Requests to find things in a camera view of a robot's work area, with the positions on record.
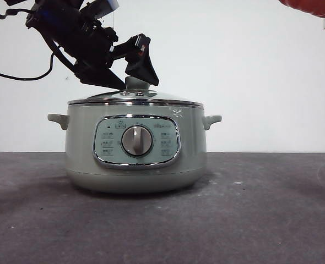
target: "pot lid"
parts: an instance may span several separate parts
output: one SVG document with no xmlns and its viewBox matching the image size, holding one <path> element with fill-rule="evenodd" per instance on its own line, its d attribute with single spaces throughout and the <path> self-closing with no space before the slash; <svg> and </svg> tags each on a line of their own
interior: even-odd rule
<svg viewBox="0 0 325 264">
<path fill-rule="evenodd" d="M 203 104 L 191 102 L 182 97 L 169 95 L 149 89 L 149 84 L 135 77 L 126 77 L 126 89 L 114 92 L 101 93 L 85 99 L 69 101 L 69 105 L 178 105 L 203 108 Z"/>
</svg>

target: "control panel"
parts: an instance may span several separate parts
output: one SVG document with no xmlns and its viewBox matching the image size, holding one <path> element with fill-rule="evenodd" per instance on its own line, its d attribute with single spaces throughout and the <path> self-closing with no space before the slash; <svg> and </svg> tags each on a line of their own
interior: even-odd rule
<svg viewBox="0 0 325 264">
<path fill-rule="evenodd" d="M 94 157 L 109 167 L 167 164 L 180 152 L 176 123 L 168 117 L 116 115 L 96 126 Z"/>
</svg>

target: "pot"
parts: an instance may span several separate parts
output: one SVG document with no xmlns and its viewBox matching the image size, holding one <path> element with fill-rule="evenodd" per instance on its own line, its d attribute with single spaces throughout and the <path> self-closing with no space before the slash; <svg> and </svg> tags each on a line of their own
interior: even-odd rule
<svg viewBox="0 0 325 264">
<path fill-rule="evenodd" d="M 66 173 L 82 188 L 153 193 L 193 184 L 206 165 L 205 131 L 221 116 L 201 103 L 149 90 L 126 78 L 126 90 L 68 102 L 48 120 L 66 130 Z"/>
</svg>

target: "control dial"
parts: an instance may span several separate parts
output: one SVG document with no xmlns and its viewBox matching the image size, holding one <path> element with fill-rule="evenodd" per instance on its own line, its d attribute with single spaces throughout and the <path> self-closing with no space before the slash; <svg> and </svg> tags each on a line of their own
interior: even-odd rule
<svg viewBox="0 0 325 264">
<path fill-rule="evenodd" d="M 124 150 L 134 156 L 146 154 L 152 143 L 153 138 L 149 130 L 139 125 L 128 128 L 122 136 Z"/>
</svg>

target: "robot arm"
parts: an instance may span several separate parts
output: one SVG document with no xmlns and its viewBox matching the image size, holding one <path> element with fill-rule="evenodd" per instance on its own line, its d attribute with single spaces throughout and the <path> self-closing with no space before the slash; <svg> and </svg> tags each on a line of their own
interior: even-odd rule
<svg viewBox="0 0 325 264">
<path fill-rule="evenodd" d="M 280 0 L 284 5 L 325 18 L 325 0 Z"/>
<path fill-rule="evenodd" d="M 5 0 L 9 6 L 25 0 Z M 113 62 L 125 58 L 126 73 L 150 84 L 159 79 L 149 57 L 150 38 L 139 34 L 127 42 L 118 41 L 111 27 L 102 27 L 98 18 L 118 8 L 116 0 L 95 0 L 80 9 L 83 0 L 36 0 L 26 20 L 28 28 L 35 28 L 55 56 L 82 83 L 125 89 L 124 82 L 111 70 Z M 73 65 L 55 42 L 77 61 Z"/>
</svg>

